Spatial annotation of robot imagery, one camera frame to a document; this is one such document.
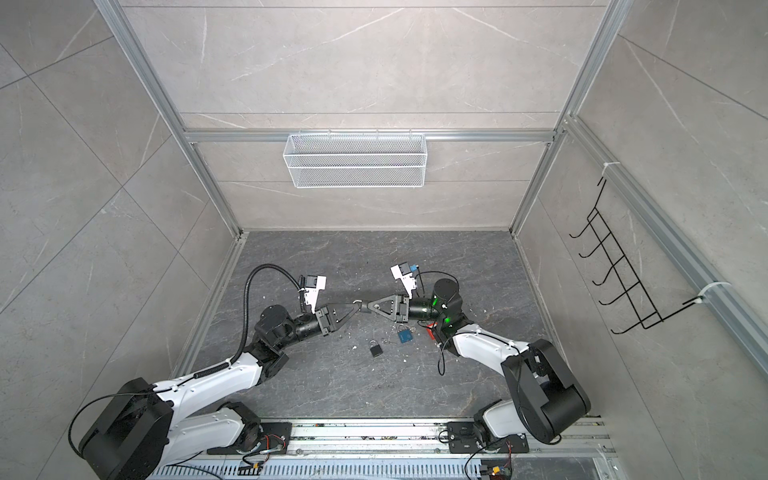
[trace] black padlock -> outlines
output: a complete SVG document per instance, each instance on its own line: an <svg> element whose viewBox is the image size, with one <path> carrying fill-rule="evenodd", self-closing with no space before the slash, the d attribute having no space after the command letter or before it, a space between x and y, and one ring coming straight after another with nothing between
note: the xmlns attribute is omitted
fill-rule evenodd
<svg viewBox="0 0 768 480"><path fill-rule="evenodd" d="M371 355L377 357L382 353L384 353L384 350L382 350L382 346L379 345L379 342L376 342L375 340L371 340L370 346L371 346Z"/></svg>

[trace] zip tie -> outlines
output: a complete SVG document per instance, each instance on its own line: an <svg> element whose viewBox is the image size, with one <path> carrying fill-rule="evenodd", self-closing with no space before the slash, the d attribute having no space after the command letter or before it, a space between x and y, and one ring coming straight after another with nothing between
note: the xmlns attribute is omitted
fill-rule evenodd
<svg viewBox="0 0 768 480"><path fill-rule="evenodd" d="M600 173L600 176L601 176L601 177L605 177L605 169L606 169L606 168L608 168L608 165L618 165L618 164L620 164L620 163L621 163L621 162L605 162L605 163L603 164L603 171Z"/></svg>
<svg viewBox="0 0 768 480"><path fill-rule="evenodd" d="M705 292L707 290L709 290L710 288L712 288L713 286L717 286L717 285L730 285L730 282L712 282L712 283L710 283L709 285L707 285L703 289L701 289L699 294L696 295L696 298L694 299L694 303L702 303Z"/></svg>

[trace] white wire basket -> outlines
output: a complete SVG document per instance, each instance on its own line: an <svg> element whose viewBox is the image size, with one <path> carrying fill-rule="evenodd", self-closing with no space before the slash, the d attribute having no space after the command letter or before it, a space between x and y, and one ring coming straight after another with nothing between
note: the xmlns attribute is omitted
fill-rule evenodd
<svg viewBox="0 0 768 480"><path fill-rule="evenodd" d="M292 134L283 158L297 188L422 187L423 134Z"/></svg>

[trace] work surface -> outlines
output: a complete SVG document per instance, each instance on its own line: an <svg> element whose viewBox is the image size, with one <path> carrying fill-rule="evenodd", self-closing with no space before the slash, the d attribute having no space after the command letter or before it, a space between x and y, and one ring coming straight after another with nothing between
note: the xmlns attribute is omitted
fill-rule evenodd
<svg viewBox="0 0 768 480"><path fill-rule="evenodd" d="M237 262L195 362L202 368L231 356L243 322L243 284L260 263L276 263L298 279L325 275L318 304L374 300L404 292L389 268L419 265L442 270L461 284L464 312L483 328L512 339L548 338L524 267L506 232L256 232ZM427 294L439 275L424 275ZM296 290L273 270L263 270L250 290L250 319L273 304L299 312ZM474 360L445 354L426 330L410 322L413 340L401 344L400 325L358 313L340 331L290 346L277 376L229 399L261 417L466 416L508 399L504 377ZM249 341L253 325L249 329ZM384 353L373 358L370 340Z"/></svg>

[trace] padlock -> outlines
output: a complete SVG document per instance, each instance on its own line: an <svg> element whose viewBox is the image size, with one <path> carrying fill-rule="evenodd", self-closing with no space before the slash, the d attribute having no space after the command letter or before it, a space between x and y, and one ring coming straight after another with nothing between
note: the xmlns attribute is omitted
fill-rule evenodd
<svg viewBox="0 0 768 480"><path fill-rule="evenodd" d="M413 340L413 334L411 333L411 329L405 325L400 326L400 331L397 332L397 336L400 337L400 343L410 342L411 340Z"/></svg>
<svg viewBox="0 0 768 480"><path fill-rule="evenodd" d="M379 345L379 342L376 342L375 340L371 340L370 343L371 346L371 355L374 357L377 357L384 353L384 350L382 350L382 346Z"/></svg>

